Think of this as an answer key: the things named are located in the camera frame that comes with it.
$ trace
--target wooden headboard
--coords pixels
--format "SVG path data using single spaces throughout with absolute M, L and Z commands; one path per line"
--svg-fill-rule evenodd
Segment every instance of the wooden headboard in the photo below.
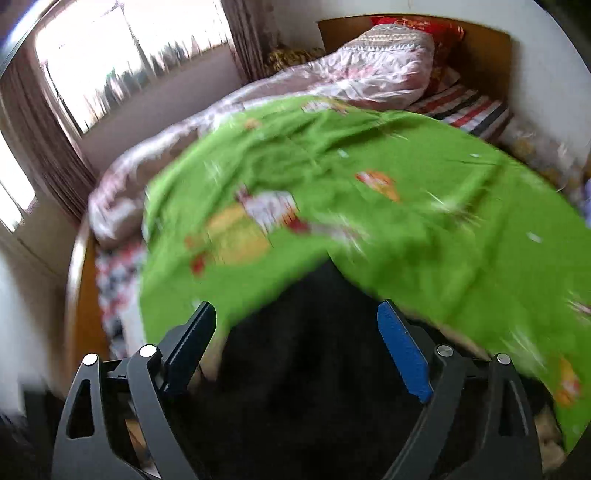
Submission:
M 389 17 L 440 19 L 429 15 L 380 14 Z M 318 22 L 327 53 L 332 53 L 350 40 L 372 28 L 371 17 L 332 18 Z M 453 20 L 466 31 L 466 36 L 451 53 L 449 66 L 461 75 L 461 82 L 498 100 L 507 100 L 511 82 L 512 42 L 504 32 L 461 20 Z

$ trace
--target red pillow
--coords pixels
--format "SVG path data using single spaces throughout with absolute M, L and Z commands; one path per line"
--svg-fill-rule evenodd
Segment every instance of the red pillow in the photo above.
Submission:
M 435 54 L 433 55 L 431 80 L 427 90 L 425 90 L 425 95 L 436 93 L 447 67 L 447 58 L 452 48 L 463 40 L 464 29 L 451 21 L 430 20 L 428 18 L 413 20 L 410 18 L 372 17 L 371 21 L 374 26 L 397 24 L 431 34 L 435 42 Z

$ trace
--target blue gripper pad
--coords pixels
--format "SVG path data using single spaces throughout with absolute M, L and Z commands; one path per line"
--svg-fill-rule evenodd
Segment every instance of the blue gripper pad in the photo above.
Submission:
M 429 383 L 429 364 L 387 301 L 378 307 L 378 330 L 408 393 L 416 395 L 421 403 L 427 403 L 433 395 L 433 388 Z

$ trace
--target brown curtain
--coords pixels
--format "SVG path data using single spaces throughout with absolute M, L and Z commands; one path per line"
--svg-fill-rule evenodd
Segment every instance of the brown curtain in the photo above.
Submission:
M 279 43 L 273 6 L 269 0 L 221 0 L 234 53 L 245 80 L 267 76 L 265 63 Z
M 44 96 L 31 56 L 21 47 L 0 79 L 3 131 L 19 165 L 32 182 L 76 221 L 86 211 L 96 175 L 64 132 Z

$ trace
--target green fabric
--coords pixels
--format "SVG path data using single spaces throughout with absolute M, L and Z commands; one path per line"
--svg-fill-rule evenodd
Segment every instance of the green fabric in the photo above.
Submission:
M 289 192 L 297 211 L 265 234 L 236 201 L 243 184 L 251 199 Z M 541 378 L 569 449 L 591 418 L 591 232 L 536 174 L 458 129 L 312 98 L 242 112 L 153 181 L 145 227 L 150 342 L 202 300 L 226 335 L 330 256 L 367 293 Z

